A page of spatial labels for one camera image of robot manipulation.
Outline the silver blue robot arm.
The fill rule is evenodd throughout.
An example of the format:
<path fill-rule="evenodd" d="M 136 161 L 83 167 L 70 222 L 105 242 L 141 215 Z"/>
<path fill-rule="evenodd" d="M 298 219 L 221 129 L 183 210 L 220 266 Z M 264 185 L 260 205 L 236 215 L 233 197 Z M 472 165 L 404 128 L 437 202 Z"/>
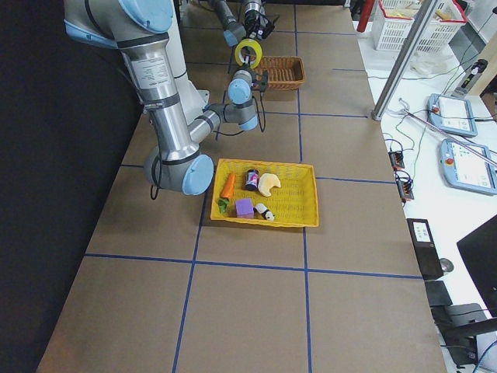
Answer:
<path fill-rule="evenodd" d="M 222 123 L 256 128 L 255 72 L 248 65 L 237 70 L 230 103 L 210 104 L 209 93 L 189 80 L 171 1 L 66 1 L 64 23 L 73 40 L 122 54 L 158 139 L 144 164 L 148 182 L 185 195 L 206 191 L 214 163 L 200 143 Z"/>

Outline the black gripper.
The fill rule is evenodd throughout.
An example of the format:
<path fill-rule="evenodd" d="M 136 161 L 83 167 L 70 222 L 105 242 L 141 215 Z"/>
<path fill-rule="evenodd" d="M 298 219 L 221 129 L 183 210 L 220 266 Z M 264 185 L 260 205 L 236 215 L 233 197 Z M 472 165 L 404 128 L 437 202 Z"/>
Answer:
<path fill-rule="evenodd" d="M 242 50 L 242 61 L 243 67 L 249 68 L 249 53 L 246 49 Z M 262 73 L 258 73 L 254 68 L 250 68 L 252 76 L 252 90 L 258 92 L 265 92 L 269 85 L 269 72 L 263 70 Z"/>

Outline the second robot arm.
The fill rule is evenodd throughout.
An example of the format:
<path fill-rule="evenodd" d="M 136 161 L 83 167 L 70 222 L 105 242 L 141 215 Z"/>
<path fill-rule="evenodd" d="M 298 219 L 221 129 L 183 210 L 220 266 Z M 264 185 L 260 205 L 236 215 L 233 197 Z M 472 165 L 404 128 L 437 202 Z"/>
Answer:
<path fill-rule="evenodd" d="M 244 39 L 265 40 L 276 28 L 279 14 L 269 15 L 264 1 L 243 1 L 240 15 L 235 16 L 226 1 L 207 2 L 223 28 L 223 36 L 229 47 L 235 47 Z"/>

